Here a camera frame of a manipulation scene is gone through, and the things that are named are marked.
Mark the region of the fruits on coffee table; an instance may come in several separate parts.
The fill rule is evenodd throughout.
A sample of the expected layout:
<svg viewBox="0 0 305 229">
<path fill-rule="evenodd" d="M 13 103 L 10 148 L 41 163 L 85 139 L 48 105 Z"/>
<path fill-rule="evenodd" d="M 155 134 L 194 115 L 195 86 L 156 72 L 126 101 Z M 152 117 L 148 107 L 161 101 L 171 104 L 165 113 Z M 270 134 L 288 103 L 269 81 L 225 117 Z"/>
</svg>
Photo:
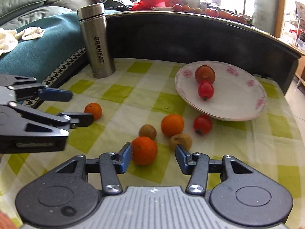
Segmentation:
<svg viewBox="0 0 305 229">
<path fill-rule="evenodd" d="M 180 5 L 175 4 L 172 6 L 172 10 L 175 12 L 189 12 L 189 13 L 195 13 L 195 14 L 202 14 L 207 15 L 213 18 L 220 18 L 220 19 L 226 19 L 230 21 L 235 21 L 244 25 L 252 26 L 253 20 L 252 18 L 247 19 L 244 15 L 237 15 L 234 13 L 226 12 L 225 10 L 217 10 L 214 8 L 207 7 L 205 10 L 202 10 L 201 8 L 193 8 L 188 5 Z"/>
</svg>

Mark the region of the stainless steel thermos bottle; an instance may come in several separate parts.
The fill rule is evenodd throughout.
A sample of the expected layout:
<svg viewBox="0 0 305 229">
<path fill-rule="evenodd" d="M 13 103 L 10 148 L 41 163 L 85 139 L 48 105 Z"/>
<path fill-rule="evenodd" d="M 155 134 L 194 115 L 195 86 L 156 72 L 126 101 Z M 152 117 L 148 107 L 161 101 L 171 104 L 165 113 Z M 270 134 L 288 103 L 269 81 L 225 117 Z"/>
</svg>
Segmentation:
<svg viewBox="0 0 305 229">
<path fill-rule="evenodd" d="M 97 3 L 80 8 L 77 15 L 93 76 L 102 79 L 112 75 L 115 65 L 108 50 L 104 5 Z"/>
</svg>

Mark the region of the white floral porcelain plate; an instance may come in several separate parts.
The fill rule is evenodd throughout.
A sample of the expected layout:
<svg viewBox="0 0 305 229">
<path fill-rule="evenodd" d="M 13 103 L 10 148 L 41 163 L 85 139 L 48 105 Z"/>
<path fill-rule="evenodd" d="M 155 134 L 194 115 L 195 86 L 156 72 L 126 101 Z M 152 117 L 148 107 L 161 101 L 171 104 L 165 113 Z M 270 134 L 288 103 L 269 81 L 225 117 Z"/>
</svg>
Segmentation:
<svg viewBox="0 0 305 229">
<path fill-rule="evenodd" d="M 214 95 L 204 101 L 198 94 L 195 71 L 211 67 L 216 80 Z M 215 119 L 243 122 L 257 118 L 267 105 L 267 94 L 261 83 L 245 70 L 219 61 L 197 61 L 182 66 L 175 75 L 175 88 L 191 107 Z"/>
</svg>

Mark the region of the cream cloth on sofa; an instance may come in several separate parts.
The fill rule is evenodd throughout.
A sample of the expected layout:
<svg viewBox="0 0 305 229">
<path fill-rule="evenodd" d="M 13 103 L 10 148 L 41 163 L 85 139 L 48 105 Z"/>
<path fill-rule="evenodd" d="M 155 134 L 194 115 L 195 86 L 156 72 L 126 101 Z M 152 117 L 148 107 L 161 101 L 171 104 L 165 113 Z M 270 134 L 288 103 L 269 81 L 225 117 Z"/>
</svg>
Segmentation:
<svg viewBox="0 0 305 229">
<path fill-rule="evenodd" d="M 20 40 L 34 40 L 41 38 L 45 29 L 40 27 L 28 27 L 19 33 L 16 30 L 5 30 L 1 28 L 0 55 L 14 50 Z"/>
</svg>

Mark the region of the orange mandarin back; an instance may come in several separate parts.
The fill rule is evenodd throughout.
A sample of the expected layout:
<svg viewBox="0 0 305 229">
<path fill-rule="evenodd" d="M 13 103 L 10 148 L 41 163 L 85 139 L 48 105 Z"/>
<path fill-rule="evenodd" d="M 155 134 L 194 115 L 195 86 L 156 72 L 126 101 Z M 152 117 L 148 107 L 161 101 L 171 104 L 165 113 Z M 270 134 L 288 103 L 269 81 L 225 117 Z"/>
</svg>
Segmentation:
<svg viewBox="0 0 305 229">
<path fill-rule="evenodd" d="M 184 120 L 180 115 L 170 114 L 161 121 L 161 131 L 168 138 L 182 133 L 183 129 Z"/>
</svg>

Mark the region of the dark coffee table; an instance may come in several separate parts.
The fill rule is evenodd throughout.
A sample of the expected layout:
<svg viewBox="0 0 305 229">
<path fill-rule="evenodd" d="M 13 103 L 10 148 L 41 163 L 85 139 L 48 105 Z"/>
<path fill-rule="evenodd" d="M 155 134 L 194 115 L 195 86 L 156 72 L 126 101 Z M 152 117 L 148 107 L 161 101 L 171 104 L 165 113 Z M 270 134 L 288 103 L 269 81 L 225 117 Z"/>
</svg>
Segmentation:
<svg viewBox="0 0 305 229">
<path fill-rule="evenodd" d="M 215 60 L 269 77 L 286 93 L 301 52 L 250 26 L 205 15 L 129 11 L 107 15 L 114 58 L 192 63 Z"/>
</svg>

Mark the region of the brown kiwi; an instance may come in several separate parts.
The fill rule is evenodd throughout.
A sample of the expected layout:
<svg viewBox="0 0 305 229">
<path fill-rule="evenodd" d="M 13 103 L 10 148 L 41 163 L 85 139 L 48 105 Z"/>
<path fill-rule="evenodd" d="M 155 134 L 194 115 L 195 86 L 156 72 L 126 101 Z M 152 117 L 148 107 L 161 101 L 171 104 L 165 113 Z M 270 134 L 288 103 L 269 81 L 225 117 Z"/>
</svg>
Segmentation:
<svg viewBox="0 0 305 229">
<path fill-rule="evenodd" d="M 169 146 L 172 151 L 175 151 L 177 145 L 182 144 L 186 150 L 189 150 L 192 146 L 192 138 L 186 133 L 180 133 L 174 135 L 169 140 Z"/>
<path fill-rule="evenodd" d="M 157 136 L 157 131 L 152 125 L 146 124 L 139 129 L 139 136 L 145 136 L 154 141 Z"/>
</svg>

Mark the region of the orange mandarin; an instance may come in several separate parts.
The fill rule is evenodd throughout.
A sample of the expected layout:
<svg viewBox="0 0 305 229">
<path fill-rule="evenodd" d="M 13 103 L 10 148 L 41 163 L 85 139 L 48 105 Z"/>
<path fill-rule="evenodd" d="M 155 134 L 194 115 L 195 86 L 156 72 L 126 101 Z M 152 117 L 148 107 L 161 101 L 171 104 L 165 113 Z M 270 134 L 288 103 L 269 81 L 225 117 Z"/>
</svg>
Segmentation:
<svg viewBox="0 0 305 229">
<path fill-rule="evenodd" d="M 146 136 L 140 136 L 132 142 L 132 160 L 137 165 L 152 164 L 158 154 L 157 144 Z"/>
<path fill-rule="evenodd" d="M 170 114 L 161 121 L 161 131 L 168 138 L 182 133 L 183 129 L 184 120 L 180 115 Z"/>
</svg>

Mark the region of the orange mandarin front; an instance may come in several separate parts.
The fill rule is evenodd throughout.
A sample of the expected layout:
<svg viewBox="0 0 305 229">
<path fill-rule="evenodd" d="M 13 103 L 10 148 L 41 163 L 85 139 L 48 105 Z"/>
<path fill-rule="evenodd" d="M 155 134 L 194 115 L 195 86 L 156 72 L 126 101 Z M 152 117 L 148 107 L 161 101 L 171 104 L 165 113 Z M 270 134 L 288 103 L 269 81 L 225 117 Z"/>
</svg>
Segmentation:
<svg viewBox="0 0 305 229">
<path fill-rule="evenodd" d="M 152 164 L 158 154 L 157 144 L 146 136 L 140 136 L 132 142 L 132 160 L 137 165 Z"/>
</svg>

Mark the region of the small orange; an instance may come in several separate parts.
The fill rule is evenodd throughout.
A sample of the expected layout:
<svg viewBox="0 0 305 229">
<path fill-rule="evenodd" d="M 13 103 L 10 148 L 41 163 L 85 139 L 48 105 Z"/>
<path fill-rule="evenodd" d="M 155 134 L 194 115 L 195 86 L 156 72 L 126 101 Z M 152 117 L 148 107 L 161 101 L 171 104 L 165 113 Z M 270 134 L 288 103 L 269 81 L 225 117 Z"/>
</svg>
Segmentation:
<svg viewBox="0 0 305 229">
<path fill-rule="evenodd" d="M 85 113 L 91 113 L 94 117 L 94 120 L 98 120 L 102 117 L 102 107 L 98 103 L 90 103 L 88 104 L 85 109 Z"/>
</svg>

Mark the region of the red cherry tomato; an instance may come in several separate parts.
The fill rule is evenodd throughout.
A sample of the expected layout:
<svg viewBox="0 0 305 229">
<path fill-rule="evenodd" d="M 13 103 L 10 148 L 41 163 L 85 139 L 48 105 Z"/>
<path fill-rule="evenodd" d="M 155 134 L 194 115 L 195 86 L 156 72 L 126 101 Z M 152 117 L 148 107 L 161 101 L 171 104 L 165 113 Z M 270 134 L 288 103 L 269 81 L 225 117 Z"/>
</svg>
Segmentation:
<svg viewBox="0 0 305 229">
<path fill-rule="evenodd" d="M 207 101 L 208 99 L 213 97 L 214 88 L 213 88 L 213 85 L 209 81 L 204 80 L 199 84 L 197 92 L 198 92 L 198 95 L 204 101 Z"/>
</svg>

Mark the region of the teal sofa blanket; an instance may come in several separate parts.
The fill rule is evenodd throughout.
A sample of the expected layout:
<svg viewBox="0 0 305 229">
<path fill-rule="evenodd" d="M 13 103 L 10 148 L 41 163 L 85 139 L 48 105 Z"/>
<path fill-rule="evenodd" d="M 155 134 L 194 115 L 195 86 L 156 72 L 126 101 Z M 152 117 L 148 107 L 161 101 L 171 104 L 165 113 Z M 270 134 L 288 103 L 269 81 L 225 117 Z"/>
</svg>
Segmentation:
<svg viewBox="0 0 305 229">
<path fill-rule="evenodd" d="M 44 35 L 22 40 L 14 50 L 2 54 L 1 73 L 35 77 L 39 83 L 71 90 L 73 99 L 69 102 L 45 101 L 42 105 L 27 100 L 25 104 L 42 111 L 52 107 L 69 112 L 82 112 L 91 102 L 104 106 L 102 96 L 122 74 L 116 71 L 104 79 L 92 76 L 76 13 L 53 15 L 30 25 L 43 28 Z"/>
</svg>

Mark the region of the large dark red tomato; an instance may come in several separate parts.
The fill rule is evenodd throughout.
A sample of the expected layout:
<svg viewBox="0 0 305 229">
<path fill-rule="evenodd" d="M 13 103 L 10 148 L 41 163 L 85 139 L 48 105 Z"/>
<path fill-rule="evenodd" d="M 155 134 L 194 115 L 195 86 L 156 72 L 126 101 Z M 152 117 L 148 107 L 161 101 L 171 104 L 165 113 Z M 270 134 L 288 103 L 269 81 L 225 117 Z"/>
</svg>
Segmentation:
<svg viewBox="0 0 305 229">
<path fill-rule="evenodd" d="M 197 83 L 200 83 L 201 81 L 209 81 L 213 84 L 216 79 L 216 74 L 210 66 L 201 65 L 195 71 L 195 79 Z"/>
</svg>

